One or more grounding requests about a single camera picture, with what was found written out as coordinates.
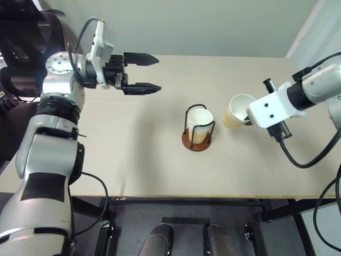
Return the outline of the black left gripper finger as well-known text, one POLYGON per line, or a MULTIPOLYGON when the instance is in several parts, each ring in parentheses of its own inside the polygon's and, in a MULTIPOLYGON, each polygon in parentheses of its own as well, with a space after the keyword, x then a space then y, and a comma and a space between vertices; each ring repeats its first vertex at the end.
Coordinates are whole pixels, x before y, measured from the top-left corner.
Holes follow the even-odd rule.
POLYGON ((125 95, 147 95, 161 90, 161 86, 150 83, 135 83, 123 86, 125 95))
POLYGON ((134 64, 137 66, 150 66, 159 63, 159 60, 154 56, 146 53, 124 52, 125 66, 134 64))

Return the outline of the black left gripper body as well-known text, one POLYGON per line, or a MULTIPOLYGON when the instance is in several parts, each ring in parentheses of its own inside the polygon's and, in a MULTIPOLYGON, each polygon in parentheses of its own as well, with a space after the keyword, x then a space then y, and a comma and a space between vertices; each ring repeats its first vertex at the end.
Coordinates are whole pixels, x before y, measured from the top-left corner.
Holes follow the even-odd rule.
POLYGON ((127 66, 126 54, 112 54, 109 61, 103 67, 105 81, 110 86, 126 91, 128 75, 125 73, 127 66))

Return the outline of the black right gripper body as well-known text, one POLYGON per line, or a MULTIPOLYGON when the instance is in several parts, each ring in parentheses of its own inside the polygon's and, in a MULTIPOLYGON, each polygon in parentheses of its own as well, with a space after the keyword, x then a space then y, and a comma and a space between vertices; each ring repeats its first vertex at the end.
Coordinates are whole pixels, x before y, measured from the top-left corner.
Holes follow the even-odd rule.
MULTIPOLYGON (((269 94, 276 91, 276 88, 270 78, 264 80, 263 84, 265 85, 269 94)), ((292 133, 289 131, 289 128, 285 121, 281 121, 280 123, 276 123, 270 126, 269 128, 267 128, 267 131, 275 141, 282 141, 292 136, 292 133)))

